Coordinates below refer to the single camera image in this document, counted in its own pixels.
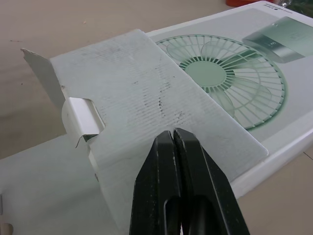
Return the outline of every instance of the white cardboard box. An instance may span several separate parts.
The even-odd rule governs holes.
[[[270,29],[263,29],[282,26],[283,33],[288,34],[288,24],[294,28],[289,38],[300,44],[281,40]],[[313,107],[308,98],[312,61],[309,50],[303,50],[303,45],[312,46],[312,33],[306,24],[313,25],[312,19],[258,2],[149,33],[155,42],[162,42],[158,44],[164,52],[142,32],[135,31],[50,60],[26,50],[24,53],[51,100],[59,108],[67,100],[64,107],[69,108],[63,109],[63,121],[67,132],[72,133],[74,146],[81,137],[98,135],[87,141],[91,148],[89,158],[117,225],[127,233],[134,179],[154,137],[164,129],[182,126],[193,131],[226,173],[237,196],[252,189],[312,141]],[[197,39],[203,39],[203,45]],[[281,58],[269,52],[268,45],[273,43],[277,46],[274,52]],[[230,54],[221,57],[224,46],[228,46]],[[234,64],[242,59],[247,60],[244,65]],[[203,77],[197,71],[203,66],[199,69],[198,64],[210,64],[210,70],[205,67],[204,71],[216,75],[217,86],[200,84],[201,89],[179,68],[195,76],[199,83]],[[223,83],[220,79],[224,74],[221,65],[227,66],[225,78],[231,76],[232,82]],[[262,80],[268,74],[273,74],[269,78],[275,79],[273,82]],[[242,79],[249,80],[248,85]],[[250,108],[260,120],[248,120],[250,124],[242,120],[242,116],[249,116],[229,94],[231,88],[238,87],[250,87],[241,94],[248,94],[248,101],[239,104]],[[230,115],[249,129],[269,150],[270,157],[266,158],[266,149]]]

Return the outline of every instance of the fan image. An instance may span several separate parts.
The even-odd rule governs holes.
[[[284,104],[283,74],[250,46],[212,35],[176,36],[156,44],[246,130],[269,121]]]

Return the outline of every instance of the desk fan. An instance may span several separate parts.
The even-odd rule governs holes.
[[[283,106],[283,74],[248,45],[212,35],[176,36],[156,44],[246,130],[268,122]]]

